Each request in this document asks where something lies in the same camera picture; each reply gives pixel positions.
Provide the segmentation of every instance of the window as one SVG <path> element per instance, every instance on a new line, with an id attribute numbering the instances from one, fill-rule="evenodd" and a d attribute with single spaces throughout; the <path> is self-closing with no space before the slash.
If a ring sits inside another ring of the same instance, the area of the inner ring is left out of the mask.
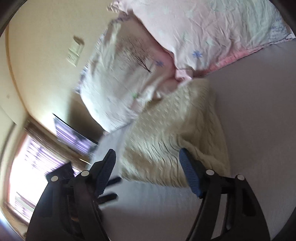
<path id="1" fill-rule="evenodd" d="M 30 222 L 46 185 L 45 175 L 64 164 L 45 147 L 27 136 L 16 156 L 10 173 L 8 203 L 17 216 Z"/>

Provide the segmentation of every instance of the metal rivet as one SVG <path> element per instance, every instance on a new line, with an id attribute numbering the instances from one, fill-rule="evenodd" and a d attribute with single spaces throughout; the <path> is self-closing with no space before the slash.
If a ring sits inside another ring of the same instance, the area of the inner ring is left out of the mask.
<path id="1" fill-rule="evenodd" d="M 243 175 L 237 175 L 237 179 L 243 181 L 244 180 L 244 176 Z"/>
<path id="2" fill-rule="evenodd" d="M 81 173 L 81 176 L 86 177 L 89 175 L 89 171 L 85 170 Z"/>
<path id="3" fill-rule="evenodd" d="M 56 182 L 58 179 L 59 179 L 58 176 L 53 176 L 53 177 L 51 178 L 51 181 L 52 181 L 52 182 Z"/>
<path id="4" fill-rule="evenodd" d="M 206 171 L 206 174 L 208 174 L 209 176 L 213 176 L 215 174 L 215 172 L 213 170 L 211 170 L 211 169 L 208 169 Z"/>

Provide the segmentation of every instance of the beige wall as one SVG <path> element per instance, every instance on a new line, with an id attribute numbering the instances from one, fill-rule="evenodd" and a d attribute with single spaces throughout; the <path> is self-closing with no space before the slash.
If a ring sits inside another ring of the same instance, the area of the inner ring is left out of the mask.
<path id="1" fill-rule="evenodd" d="M 114 13 L 110 0 L 29 0 L 9 27 L 9 51 L 17 86 L 29 113 L 54 133 L 52 113 L 88 137 L 100 126 L 73 93 L 79 73 Z M 66 60 L 73 36 L 85 47 L 78 66 Z"/>
<path id="2" fill-rule="evenodd" d="M 27 116 L 10 75 L 5 33 L 3 33 L 0 37 L 0 208 L 20 234 L 26 231 L 26 226 L 3 209 L 3 202 L 8 187 L 7 172 L 13 161 Z"/>

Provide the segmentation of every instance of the white bed sheet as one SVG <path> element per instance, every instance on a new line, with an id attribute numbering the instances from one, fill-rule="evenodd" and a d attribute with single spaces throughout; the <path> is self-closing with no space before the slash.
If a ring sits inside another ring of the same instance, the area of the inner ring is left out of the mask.
<path id="1" fill-rule="evenodd" d="M 243 174 L 256 194 L 271 237 L 296 206 L 296 41 L 270 46 L 208 76 L 232 175 Z M 128 126 L 102 138 L 93 161 L 112 148 L 120 155 Z M 118 172 L 115 166 L 112 175 Z M 108 191 L 104 225 L 111 240 L 185 240 L 201 201 L 190 189 L 123 181 Z M 215 234 L 223 219 L 220 212 Z"/>

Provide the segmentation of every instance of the wall trim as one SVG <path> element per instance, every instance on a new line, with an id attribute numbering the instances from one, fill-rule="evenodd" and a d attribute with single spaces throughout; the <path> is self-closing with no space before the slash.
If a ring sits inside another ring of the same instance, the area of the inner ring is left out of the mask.
<path id="1" fill-rule="evenodd" d="M 29 113 L 28 112 L 28 109 L 24 103 L 24 100 L 20 94 L 20 91 L 19 91 L 19 88 L 17 87 L 17 82 L 15 80 L 15 75 L 13 73 L 13 70 L 12 70 L 12 65 L 11 65 L 11 61 L 10 61 L 10 52 L 9 52 L 9 24 L 7 25 L 6 29 L 5 29 L 5 48 L 6 48 L 6 59 L 7 59 L 7 64 L 8 64 L 8 68 L 9 68 L 9 73 L 10 73 L 10 77 L 12 79 L 12 83 L 15 87 L 15 90 L 17 92 L 17 95 L 25 109 L 25 111 L 27 112 L 27 114 Z"/>

